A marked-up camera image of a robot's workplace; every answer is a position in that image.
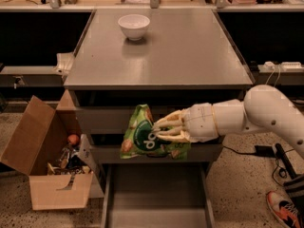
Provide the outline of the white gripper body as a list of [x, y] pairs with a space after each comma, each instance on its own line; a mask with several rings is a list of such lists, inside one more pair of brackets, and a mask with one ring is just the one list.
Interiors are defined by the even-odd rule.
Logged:
[[186, 108], [183, 123], [191, 143], [205, 143], [219, 136], [211, 104], [194, 104]]

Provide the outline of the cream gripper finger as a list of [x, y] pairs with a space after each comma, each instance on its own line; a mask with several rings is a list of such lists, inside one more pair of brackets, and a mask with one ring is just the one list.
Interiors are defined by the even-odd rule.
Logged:
[[167, 116], [154, 122], [154, 128], [163, 128], [169, 126], [181, 126], [182, 125], [182, 110], [174, 111]]
[[183, 130], [181, 126], [172, 127], [168, 129], [153, 128], [154, 135], [163, 141], [173, 143], [188, 143], [188, 134]]

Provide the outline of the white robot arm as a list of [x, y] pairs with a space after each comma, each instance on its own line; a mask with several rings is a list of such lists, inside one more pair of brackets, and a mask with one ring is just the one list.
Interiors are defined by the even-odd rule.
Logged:
[[273, 132], [304, 158], [304, 115], [278, 89], [256, 85], [243, 100], [194, 104], [153, 124], [154, 134], [175, 143], [204, 143], [227, 134]]

